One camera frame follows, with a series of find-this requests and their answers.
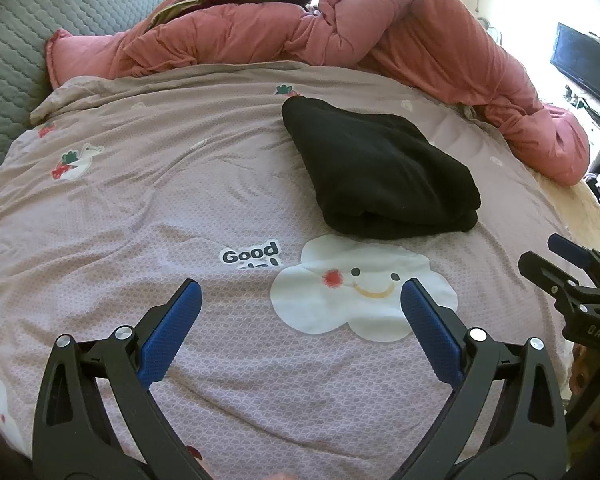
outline black folded garment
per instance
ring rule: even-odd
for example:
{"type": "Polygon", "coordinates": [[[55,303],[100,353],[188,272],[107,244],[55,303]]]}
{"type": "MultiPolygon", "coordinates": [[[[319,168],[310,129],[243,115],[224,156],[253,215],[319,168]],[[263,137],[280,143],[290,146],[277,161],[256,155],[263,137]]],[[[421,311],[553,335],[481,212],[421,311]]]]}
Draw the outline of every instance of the black folded garment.
{"type": "Polygon", "coordinates": [[[469,169],[404,117],[294,96],[282,118],[336,231],[389,240],[468,231],[478,221],[480,193],[469,169]]]}

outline blue gripper pad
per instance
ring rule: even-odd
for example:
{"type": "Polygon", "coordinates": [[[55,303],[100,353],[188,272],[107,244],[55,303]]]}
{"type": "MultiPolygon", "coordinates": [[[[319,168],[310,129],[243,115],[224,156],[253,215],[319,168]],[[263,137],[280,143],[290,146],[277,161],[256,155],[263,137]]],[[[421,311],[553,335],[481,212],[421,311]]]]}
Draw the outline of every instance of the blue gripper pad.
{"type": "Polygon", "coordinates": [[[456,389],[464,380],[462,349],[413,280],[402,286],[400,304],[438,379],[456,389]]]}
{"type": "Polygon", "coordinates": [[[576,267],[587,269],[592,263],[591,254],[586,249],[574,244],[559,234],[549,236],[549,250],[558,254],[576,267]]]}
{"type": "Polygon", "coordinates": [[[202,307],[202,290],[192,281],[142,345],[138,380],[148,389],[161,381],[202,307]]]}

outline monitor screen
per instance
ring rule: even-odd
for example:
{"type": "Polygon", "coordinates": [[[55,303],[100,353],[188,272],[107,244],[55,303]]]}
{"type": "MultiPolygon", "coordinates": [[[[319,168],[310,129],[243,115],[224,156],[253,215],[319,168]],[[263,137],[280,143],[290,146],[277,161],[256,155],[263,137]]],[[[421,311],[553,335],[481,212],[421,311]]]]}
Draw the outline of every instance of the monitor screen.
{"type": "Polygon", "coordinates": [[[559,23],[551,64],[600,101],[600,43],[594,38],[559,23]]]}

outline metal screw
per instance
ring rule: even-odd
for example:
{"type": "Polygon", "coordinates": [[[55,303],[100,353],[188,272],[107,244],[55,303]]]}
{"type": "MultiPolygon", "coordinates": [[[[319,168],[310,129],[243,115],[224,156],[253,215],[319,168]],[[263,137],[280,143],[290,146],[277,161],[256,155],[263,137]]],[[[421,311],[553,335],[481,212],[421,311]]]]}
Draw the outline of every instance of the metal screw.
{"type": "Polygon", "coordinates": [[[537,337],[532,337],[531,341],[529,341],[529,344],[536,350],[542,350],[544,348],[542,339],[538,339],[537,337]]]}
{"type": "Polygon", "coordinates": [[[64,348],[71,342],[71,336],[67,334],[61,335],[58,339],[56,339],[56,345],[59,348],[64,348]]]}
{"type": "Polygon", "coordinates": [[[130,326],[121,326],[116,330],[116,339],[129,339],[134,330],[130,326]]]}
{"type": "Polygon", "coordinates": [[[487,339],[487,333],[481,328],[472,328],[469,336],[475,341],[485,341],[487,339]]]}

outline gray quilted headboard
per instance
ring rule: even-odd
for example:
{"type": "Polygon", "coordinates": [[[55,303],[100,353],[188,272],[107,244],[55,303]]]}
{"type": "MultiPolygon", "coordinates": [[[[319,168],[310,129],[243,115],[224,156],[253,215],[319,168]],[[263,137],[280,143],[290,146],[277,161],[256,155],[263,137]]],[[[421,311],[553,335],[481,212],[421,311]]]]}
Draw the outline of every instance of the gray quilted headboard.
{"type": "Polygon", "coordinates": [[[114,34],[133,27],[163,0],[0,0],[0,164],[30,127],[29,114],[51,92],[45,41],[72,34],[114,34]]]}

